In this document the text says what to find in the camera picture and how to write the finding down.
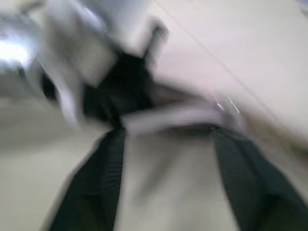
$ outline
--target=metal object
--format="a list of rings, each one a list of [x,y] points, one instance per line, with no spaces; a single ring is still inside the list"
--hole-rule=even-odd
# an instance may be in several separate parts
[[[228,95],[216,99],[215,106],[225,127],[245,134],[246,119]]]
[[[47,2],[46,30],[39,60],[57,90],[67,121],[84,120],[84,84],[93,85],[113,65],[121,46],[117,27],[125,23],[125,0]]]
[[[42,36],[37,25],[18,12],[0,13],[0,96],[40,95]]]
[[[132,134],[155,133],[162,130],[194,125],[224,126],[219,112],[209,103],[182,103],[138,112],[123,119]]]

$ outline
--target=white floor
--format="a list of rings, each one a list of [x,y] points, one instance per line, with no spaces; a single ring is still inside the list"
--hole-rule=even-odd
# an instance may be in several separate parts
[[[0,7],[13,7],[22,1],[2,0]],[[295,1],[156,0],[147,8],[147,15],[158,16],[169,29],[168,42],[157,64],[157,78],[205,96],[228,94],[245,110],[308,140],[308,18]],[[41,22],[42,15],[35,17]],[[1,108],[0,127],[0,230],[39,230],[67,174],[101,132],[91,126],[82,132],[73,131],[58,111],[40,105],[28,108],[25,104]],[[175,166],[183,167],[187,162],[185,156],[181,158]],[[211,168],[215,159],[199,158],[197,155],[194,161],[203,161],[209,167],[205,174],[218,180],[216,169]],[[166,177],[175,182],[174,187],[170,186],[173,189],[180,185],[176,176],[184,174],[175,166]],[[210,201],[211,208],[217,203],[219,206],[209,212],[203,210],[200,201],[190,199],[189,213],[202,211],[208,217],[206,228],[200,230],[235,230],[231,215],[225,212],[228,206],[219,181],[201,180],[217,189],[214,193],[205,187],[207,197],[203,199]],[[126,214],[130,209],[134,212],[123,217],[120,230],[149,230],[147,219],[154,214],[151,229],[175,229],[171,228],[170,214],[188,205],[169,211],[168,202],[162,201],[157,212],[156,202],[163,194],[159,189],[156,192],[151,196],[154,202],[139,207],[124,205]],[[145,205],[149,211],[146,215]],[[220,214],[225,214],[224,219],[214,219]],[[140,216],[144,222],[136,225]]]

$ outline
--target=tiled floor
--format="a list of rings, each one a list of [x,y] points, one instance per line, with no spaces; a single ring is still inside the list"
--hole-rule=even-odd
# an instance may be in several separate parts
[[[1,1],[0,7],[21,2]],[[169,39],[156,69],[158,79],[209,97],[228,94],[246,111],[308,139],[308,109],[304,106],[308,97],[308,18],[293,0],[156,0],[147,8],[147,15],[158,16],[169,29]],[[35,14],[38,22],[43,19],[42,13]],[[0,230],[36,231],[65,177],[101,132],[92,126],[86,126],[82,132],[72,131],[59,111],[26,104],[1,108],[0,126]],[[200,230],[235,230],[217,169],[213,167],[213,155],[201,157],[198,148],[195,151],[193,157],[180,155],[170,166],[163,183],[166,191],[158,187],[149,196],[151,201],[135,205],[134,198],[125,194],[126,216],[119,224],[120,230],[150,230],[149,226],[153,230],[187,230],[188,224],[196,224],[196,230],[201,224]],[[146,181],[138,171],[146,173],[145,166],[152,165],[147,160],[138,165],[138,161],[142,159],[128,160],[128,191],[138,181]],[[204,163],[206,170],[199,169],[199,162]],[[158,159],[153,162],[156,164],[160,166]],[[295,172],[305,175],[303,169]],[[180,179],[187,172],[193,172],[186,176],[187,181],[192,181],[190,177],[198,172],[211,176],[198,179],[198,189],[204,195],[195,191],[186,197]],[[186,204],[174,206],[184,199]],[[213,206],[204,206],[200,201]],[[177,219],[183,220],[178,227],[171,224],[176,211],[180,211]],[[185,220],[192,213],[195,218]],[[200,213],[208,218],[202,221]],[[143,222],[136,225],[140,217]]]

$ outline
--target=floor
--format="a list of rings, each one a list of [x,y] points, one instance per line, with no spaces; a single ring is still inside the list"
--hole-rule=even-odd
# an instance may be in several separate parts
[[[22,1],[1,1],[0,7],[14,7]],[[42,22],[42,15],[34,17]],[[155,0],[147,5],[146,15],[159,17],[169,29],[155,71],[158,79],[207,97],[227,94],[243,110],[307,141],[308,109],[303,102],[308,97],[308,18],[294,0]],[[144,26],[132,36],[131,44],[138,47],[135,38],[143,33]],[[92,125],[82,132],[72,130],[58,110],[32,102],[13,106],[1,103],[0,127],[0,229],[39,230],[66,176],[102,131]],[[164,159],[130,157],[126,199],[117,228],[187,230],[186,226],[195,224],[195,230],[236,230],[210,149],[207,157],[200,156],[198,148],[194,157],[180,155],[164,176],[165,189],[156,188],[141,202],[131,195],[147,179],[133,169],[141,165],[139,171],[147,172],[146,166],[159,168]],[[204,163],[207,170],[198,163]],[[303,166],[285,163],[284,167],[301,176],[295,180],[298,185],[305,181],[302,176],[307,170]],[[194,174],[211,176],[198,178],[202,195],[196,191],[190,195],[181,186],[181,177],[194,168],[193,174],[186,176],[188,182],[196,177]],[[182,223],[174,226],[179,220]]]

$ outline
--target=shiny metal surface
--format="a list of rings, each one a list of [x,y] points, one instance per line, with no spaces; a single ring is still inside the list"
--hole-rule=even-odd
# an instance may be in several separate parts
[[[42,36],[37,25],[18,12],[0,13],[0,96],[39,94],[37,54]]]
[[[227,100],[213,103],[201,101],[182,102],[180,104],[157,107],[152,110],[141,111],[122,117],[126,131],[132,134],[148,134],[170,128],[184,128],[193,125],[202,127],[210,125],[223,127],[246,134],[246,118],[239,111],[233,113],[235,105]]]
[[[66,121],[73,126],[83,123],[83,81],[80,73],[67,60],[49,47],[39,54],[39,62],[56,88],[57,102]]]

